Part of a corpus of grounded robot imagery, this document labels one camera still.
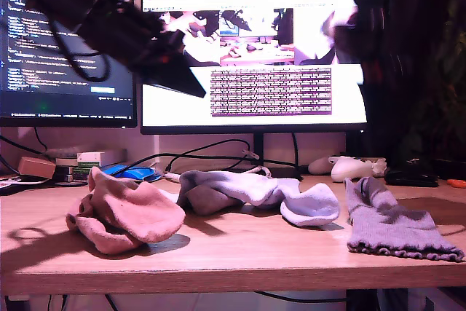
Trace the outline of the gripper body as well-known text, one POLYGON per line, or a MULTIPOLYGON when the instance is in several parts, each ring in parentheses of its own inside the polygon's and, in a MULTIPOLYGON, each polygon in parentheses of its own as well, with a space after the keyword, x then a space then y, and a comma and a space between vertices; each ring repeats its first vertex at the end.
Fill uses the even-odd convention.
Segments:
POLYGON ((183 33, 124 1, 99 1, 82 23, 82 38, 131 71, 182 64, 183 33))

